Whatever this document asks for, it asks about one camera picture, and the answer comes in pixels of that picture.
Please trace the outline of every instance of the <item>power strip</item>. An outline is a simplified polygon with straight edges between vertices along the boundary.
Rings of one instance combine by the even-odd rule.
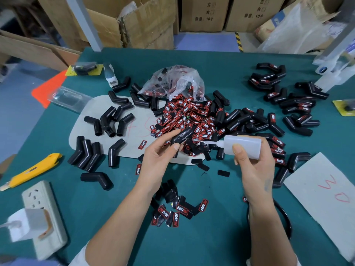
[[[42,239],[33,239],[38,260],[45,260],[65,246],[68,241],[52,189],[47,181],[40,181],[22,193],[25,208],[41,208],[48,211],[52,230]]]

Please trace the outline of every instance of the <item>white glue bottle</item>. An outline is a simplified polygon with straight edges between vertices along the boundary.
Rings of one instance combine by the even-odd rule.
[[[224,141],[203,141],[206,144],[217,145],[218,147],[224,148],[224,153],[227,155],[234,155],[232,146],[234,144],[240,144],[244,147],[249,158],[258,160],[260,156],[261,148],[261,139],[260,138],[251,138],[247,136],[235,136],[235,135],[226,135]]]

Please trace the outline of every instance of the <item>orange object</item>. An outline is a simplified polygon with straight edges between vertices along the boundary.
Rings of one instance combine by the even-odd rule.
[[[38,88],[32,90],[31,94],[33,98],[39,101],[44,108],[47,108],[50,104],[50,101],[47,100],[48,95],[53,93],[63,84],[64,80],[66,79],[65,73],[66,70],[60,72],[50,80],[44,82]]]

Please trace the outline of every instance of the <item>workbench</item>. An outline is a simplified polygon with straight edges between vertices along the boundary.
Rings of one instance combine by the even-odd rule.
[[[312,155],[322,152],[355,183],[355,118],[340,116],[332,104],[332,100],[355,98],[355,78],[331,89],[327,100],[317,101],[317,106],[312,108],[312,115],[321,121],[321,125],[312,128],[314,132],[311,137],[290,132],[282,122],[284,115],[281,109],[265,102],[265,93],[247,84],[251,73],[257,72],[257,63],[284,64],[287,76],[282,79],[280,86],[287,87],[289,93],[302,93],[294,89],[295,82],[316,81],[319,78],[314,72],[316,66],[312,65],[313,59],[314,56],[306,55],[116,48],[93,52],[91,48],[86,48],[79,61],[110,62],[119,80],[131,76],[132,82],[140,86],[162,67],[174,64],[194,67],[203,78],[209,97],[218,89],[230,99],[227,112],[243,107],[252,110],[263,108],[265,114],[275,112],[278,125],[286,131],[282,141],[286,143],[287,158],[293,152],[306,151]],[[100,76],[67,77],[63,85],[92,97],[107,94],[110,90],[104,73]],[[119,95],[129,96],[129,90],[125,89]],[[108,167],[105,157],[97,172],[104,172],[110,177],[114,183],[110,191],[104,191],[96,182],[81,182],[80,174],[83,171],[67,163],[74,152],[69,147],[68,138],[77,117],[78,114],[51,104],[0,182],[3,185],[13,175],[33,166],[50,153],[63,154],[61,163],[55,168],[16,188],[0,192],[0,223],[23,208],[21,193],[24,190],[40,180],[49,181],[69,236],[67,246],[59,252],[67,261],[71,261],[86,245],[133,188],[138,178],[135,169],[140,163],[137,159],[121,157],[119,168],[112,169]],[[197,166],[169,164],[163,181],[172,178],[179,195],[184,195],[190,204],[197,205],[203,198],[208,199],[209,204],[204,213],[191,220],[181,216],[179,228],[168,228],[165,224],[161,227],[151,226],[153,209],[150,207],[129,265],[153,265],[162,259],[168,261],[170,266],[245,265],[250,257],[250,232],[246,221],[247,204],[242,201],[241,171],[234,165],[233,156],[217,161],[216,153],[211,153],[211,161],[203,162],[210,167],[208,172]],[[217,175],[218,170],[229,171],[231,175],[229,178]],[[292,222],[294,231],[291,243],[302,266],[349,265],[319,224],[285,186],[274,189],[273,196]],[[167,209],[172,210],[170,205],[167,205]],[[0,230],[0,254],[35,257],[32,241],[10,243],[6,229]]]

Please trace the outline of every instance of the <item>white paper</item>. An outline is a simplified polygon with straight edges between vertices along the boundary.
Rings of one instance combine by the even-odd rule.
[[[133,103],[131,97],[117,97],[128,98],[129,101]],[[159,101],[158,105],[159,108],[163,107],[165,105],[165,101]],[[161,116],[155,117],[154,113],[149,108],[135,106],[134,108],[127,109],[122,113],[122,117],[125,117],[130,113],[135,116],[135,119],[127,125],[127,128],[122,137],[114,136],[110,138],[104,131],[102,135],[96,136],[94,134],[94,126],[92,124],[86,123],[84,121],[84,117],[91,116],[93,118],[100,119],[101,115],[111,106],[117,108],[119,105],[114,104],[108,95],[97,96],[90,100],[84,107],[83,111],[80,113],[73,129],[71,130],[69,135],[70,147],[72,149],[76,149],[76,137],[82,135],[85,137],[85,139],[90,139],[91,143],[100,142],[103,147],[103,153],[108,155],[109,148],[122,138],[126,144],[120,149],[118,156],[138,158],[144,153],[144,150],[156,139],[150,135],[151,130],[149,126],[157,124],[157,119]],[[117,130],[118,122],[115,122],[114,126],[114,130]],[[147,143],[145,147],[140,150],[138,147],[143,140],[147,141]],[[192,157],[180,151],[177,158],[172,158],[170,162],[192,165],[191,160],[193,158],[201,158],[204,160],[205,156],[200,154]]]
[[[355,186],[322,153],[284,182],[349,262],[355,255]]]

